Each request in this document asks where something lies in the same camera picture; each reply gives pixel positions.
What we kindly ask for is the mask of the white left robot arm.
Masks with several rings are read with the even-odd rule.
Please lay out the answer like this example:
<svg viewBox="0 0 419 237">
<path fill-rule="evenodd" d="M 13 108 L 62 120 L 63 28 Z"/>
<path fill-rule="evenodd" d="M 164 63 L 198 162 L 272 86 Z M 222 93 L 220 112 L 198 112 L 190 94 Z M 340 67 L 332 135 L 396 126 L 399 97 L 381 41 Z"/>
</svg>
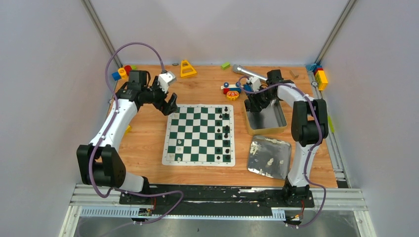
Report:
<svg viewBox="0 0 419 237">
<path fill-rule="evenodd" d="M 152 104 L 163 115 L 177 110 L 177 95 L 167 101 L 169 86 L 176 82 L 174 73 L 164 71 L 149 85 L 148 71 L 132 70 L 128 80 L 116 92 L 110 113 L 97 135 L 76 151 L 82 182 L 123 191 L 131 191 L 139 204 L 151 199 L 148 179 L 129 173 L 118 154 L 126 129 L 140 107 Z"/>
</svg>

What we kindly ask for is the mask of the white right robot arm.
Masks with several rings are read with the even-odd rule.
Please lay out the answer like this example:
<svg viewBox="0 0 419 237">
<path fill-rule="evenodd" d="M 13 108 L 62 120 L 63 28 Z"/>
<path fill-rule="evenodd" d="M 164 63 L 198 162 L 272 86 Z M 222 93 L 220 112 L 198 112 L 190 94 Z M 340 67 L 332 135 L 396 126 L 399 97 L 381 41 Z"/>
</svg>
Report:
<svg viewBox="0 0 419 237">
<path fill-rule="evenodd" d="M 243 89 L 247 95 L 246 110 L 261 112 L 274 99 L 286 102 L 293 110 L 291 134 L 295 141 L 295 154 L 290 172 L 283 187 L 282 199 L 288 206 L 295 206 L 308 197 L 311 166 L 318 147 L 329 133 L 327 103 L 300 90 L 291 80 L 285 80 L 280 70 L 271 70 L 264 80 L 246 78 Z"/>
</svg>

